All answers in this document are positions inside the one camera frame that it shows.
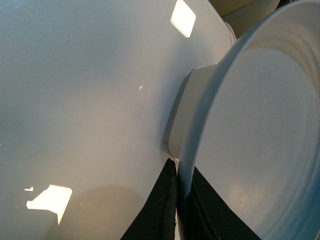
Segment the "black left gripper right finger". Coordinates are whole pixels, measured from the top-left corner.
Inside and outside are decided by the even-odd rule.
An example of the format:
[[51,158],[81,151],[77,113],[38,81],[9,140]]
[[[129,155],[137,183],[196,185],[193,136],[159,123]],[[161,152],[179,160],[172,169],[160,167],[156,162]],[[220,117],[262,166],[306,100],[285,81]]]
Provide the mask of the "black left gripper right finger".
[[223,201],[201,172],[194,168],[187,197],[177,196],[182,240],[259,240]]

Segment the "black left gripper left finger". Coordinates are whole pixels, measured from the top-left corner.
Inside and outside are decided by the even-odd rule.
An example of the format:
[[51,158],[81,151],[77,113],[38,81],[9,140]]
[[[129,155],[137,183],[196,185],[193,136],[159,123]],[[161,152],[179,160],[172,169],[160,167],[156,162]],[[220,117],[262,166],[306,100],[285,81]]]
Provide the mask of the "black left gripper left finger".
[[176,229],[177,171],[168,158],[143,208],[122,240],[173,240]]

